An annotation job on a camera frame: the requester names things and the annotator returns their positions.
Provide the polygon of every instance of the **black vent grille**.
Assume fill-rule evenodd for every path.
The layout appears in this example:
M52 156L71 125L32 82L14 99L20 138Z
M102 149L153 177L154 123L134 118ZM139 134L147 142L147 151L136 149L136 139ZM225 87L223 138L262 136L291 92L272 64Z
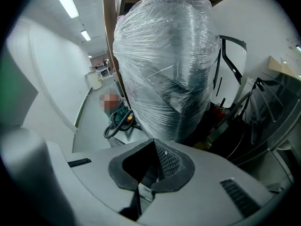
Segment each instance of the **black vent grille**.
M180 167L181 161L176 155L159 145L156 145L156 151L159 162L158 177L159 180L163 180L177 172Z
M228 179L220 183L245 218L260 209L257 203L234 180Z
M71 168L73 167L77 167L77 166L81 166L87 163L92 162L91 159L89 158L85 158L85 159L81 159L81 160L77 160L77 161L70 161L68 164Z

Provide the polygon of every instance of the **plastic-wrapped object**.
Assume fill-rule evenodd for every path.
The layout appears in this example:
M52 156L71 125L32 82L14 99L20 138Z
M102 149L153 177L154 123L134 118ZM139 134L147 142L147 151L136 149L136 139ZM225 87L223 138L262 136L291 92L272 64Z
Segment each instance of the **plastic-wrapped object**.
M118 19L113 43L130 105L151 137L183 141L210 102L220 49L208 0L143 0Z

